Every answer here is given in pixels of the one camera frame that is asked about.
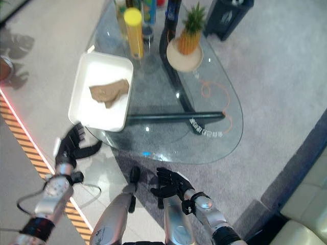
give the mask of yellow bottle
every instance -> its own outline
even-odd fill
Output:
[[[128,43],[135,59],[143,57],[142,14],[137,8],[129,8],[124,13]]]

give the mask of pineapple leaves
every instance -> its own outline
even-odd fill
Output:
[[[200,7],[200,2],[196,6],[192,6],[188,11],[188,18],[183,21],[185,30],[193,35],[203,28],[204,25],[204,7]]]

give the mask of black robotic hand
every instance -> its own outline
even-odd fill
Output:
[[[56,164],[60,164],[63,158],[66,158],[66,160],[68,159],[76,167],[76,159],[89,157],[98,152],[102,145],[101,141],[82,149],[79,147],[79,143],[84,140],[84,134],[84,128],[80,122],[68,131],[66,136],[61,140],[56,156]]]
[[[193,186],[176,172],[172,172],[164,167],[157,168],[158,188],[151,188],[151,192],[158,198],[169,198],[178,195],[184,201],[184,193]]]

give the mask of glass tabletop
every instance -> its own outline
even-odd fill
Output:
[[[185,114],[179,89],[172,86],[159,55],[159,41],[165,24],[165,8],[158,9],[153,26],[154,40],[144,57],[130,56],[127,41],[121,38],[114,2],[100,18],[88,45],[94,51],[127,57],[134,66],[129,116],[144,114]],[[187,11],[179,11],[176,37],[182,31]],[[193,72],[178,72],[183,93],[196,112],[224,113],[219,121],[185,120],[162,122],[131,121],[127,118],[120,132],[88,128],[90,133],[113,148],[136,156],[177,163],[203,164],[227,156],[238,145],[243,131],[243,115],[238,97],[213,49],[202,35],[203,61]]]

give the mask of silver robotic arm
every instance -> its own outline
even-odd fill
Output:
[[[193,213],[199,219],[214,245],[246,245],[210,197],[196,192],[186,177],[162,167],[157,168],[157,175],[158,188],[152,188],[151,192],[164,201],[177,195],[181,200],[181,211],[186,215]]]
[[[81,172],[74,172],[76,159],[95,154],[101,142],[80,149],[84,129],[81,124],[68,131],[56,156],[56,174],[49,176],[43,188],[43,197],[38,202],[28,223],[10,245],[45,245],[51,231],[61,218],[66,203],[73,195],[73,185],[83,181]]]
[[[215,245],[246,245],[233,228],[229,225],[224,215],[214,206],[213,201],[204,193],[196,193],[194,189],[189,189],[184,194],[184,200],[188,200],[188,205],[183,205],[183,211],[193,213],[203,224],[208,235]]]

